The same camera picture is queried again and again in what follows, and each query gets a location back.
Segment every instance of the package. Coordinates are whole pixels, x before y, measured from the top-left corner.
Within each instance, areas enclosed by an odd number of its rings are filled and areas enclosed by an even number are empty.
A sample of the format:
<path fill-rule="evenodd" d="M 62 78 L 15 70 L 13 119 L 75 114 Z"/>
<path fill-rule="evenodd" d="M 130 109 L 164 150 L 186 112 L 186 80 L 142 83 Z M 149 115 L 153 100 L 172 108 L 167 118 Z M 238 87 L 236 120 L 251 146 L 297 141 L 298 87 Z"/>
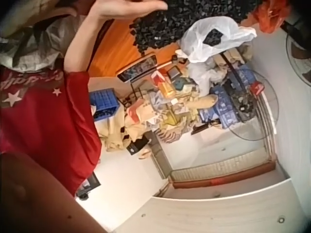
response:
<path fill-rule="evenodd" d="M 204 44 L 206 36 L 216 29 L 223 34 L 218 45 Z M 209 57 L 240 46 L 257 36 L 254 28 L 239 27 L 230 17 L 208 17 L 196 21 L 183 35 L 180 41 L 179 57 L 188 58 L 191 63 L 205 62 Z"/>
<path fill-rule="evenodd" d="M 239 75 L 245 87 L 249 87 L 256 81 L 254 72 L 246 64 L 238 67 L 235 69 L 235 71 Z M 228 78 L 231 80 L 233 88 L 237 89 L 238 91 L 242 91 L 240 83 L 232 72 L 229 73 Z"/>
<path fill-rule="evenodd" d="M 290 14 L 287 0 L 266 0 L 254 12 L 259 28 L 264 33 L 273 33 Z"/>

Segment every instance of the plastic container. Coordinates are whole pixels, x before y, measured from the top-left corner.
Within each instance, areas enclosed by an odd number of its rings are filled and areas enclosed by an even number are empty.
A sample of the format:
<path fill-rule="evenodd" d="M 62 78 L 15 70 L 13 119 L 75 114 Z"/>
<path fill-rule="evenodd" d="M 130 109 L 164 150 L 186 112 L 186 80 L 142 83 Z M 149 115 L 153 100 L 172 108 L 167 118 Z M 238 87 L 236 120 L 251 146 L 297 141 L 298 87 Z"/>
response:
<path fill-rule="evenodd" d="M 120 106 L 112 88 L 90 92 L 89 98 L 91 105 L 96 106 L 94 121 L 113 116 Z"/>

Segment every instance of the red plastic bag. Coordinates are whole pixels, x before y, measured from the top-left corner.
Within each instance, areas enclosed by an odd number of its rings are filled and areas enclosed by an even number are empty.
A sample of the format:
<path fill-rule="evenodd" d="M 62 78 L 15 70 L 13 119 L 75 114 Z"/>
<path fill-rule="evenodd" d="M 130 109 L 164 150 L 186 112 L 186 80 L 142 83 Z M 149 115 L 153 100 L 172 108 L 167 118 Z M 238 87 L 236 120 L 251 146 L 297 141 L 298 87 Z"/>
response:
<path fill-rule="evenodd" d="M 260 30 L 273 33 L 284 22 L 291 9 L 287 0 L 266 0 L 254 12 Z"/>

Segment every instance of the pile of clutter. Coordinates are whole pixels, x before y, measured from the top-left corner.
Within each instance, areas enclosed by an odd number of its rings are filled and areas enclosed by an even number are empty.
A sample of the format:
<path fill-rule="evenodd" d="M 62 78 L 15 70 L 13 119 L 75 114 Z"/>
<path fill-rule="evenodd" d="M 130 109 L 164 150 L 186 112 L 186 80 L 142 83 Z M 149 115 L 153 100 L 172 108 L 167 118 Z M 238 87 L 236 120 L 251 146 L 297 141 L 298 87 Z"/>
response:
<path fill-rule="evenodd" d="M 225 55 L 234 67 L 238 67 L 245 59 L 250 59 L 249 48 L 244 44 L 239 47 L 242 55 L 236 48 L 226 51 Z M 162 142 L 172 143 L 197 124 L 220 119 L 218 128 L 225 129 L 239 122 L 230 112 L 230 100 L 222 91 L 221 85 L 229 71 L 219 55 L 205 63 L 189 64 L 182 70 L 174 68 L 177 69 L 174 77 L 169 76 L 170 71 L 158 70 L 151 76 L 154 77 L 152 88 L 137 90 L 127 98 L 118 100 L 110 89 L 107 115 L 98 114 L 102 108 L 91 97 L 95 126 L 107 151 L 126 150 L 131 143 L 142 140 L 148 131 L 153 131 Z M 165 84 L 164 88 L 156 83 L 159 76 L 163 78 L 160 84 Z"/>

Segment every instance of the fingers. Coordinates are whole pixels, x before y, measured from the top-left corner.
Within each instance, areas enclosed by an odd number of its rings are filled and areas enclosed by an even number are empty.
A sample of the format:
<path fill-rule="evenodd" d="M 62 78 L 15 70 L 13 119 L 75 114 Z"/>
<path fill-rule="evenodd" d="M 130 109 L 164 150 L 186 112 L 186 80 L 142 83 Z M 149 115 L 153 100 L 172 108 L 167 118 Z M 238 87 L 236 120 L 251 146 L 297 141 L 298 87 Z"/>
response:
<path fill-rule="evenodd" d="M 168 6 L 165 2 L 160 0 L 147 0 L 142 2 L 128 2 L 131 14 L 143 15 L 152 11 L 167 10 Z"/>

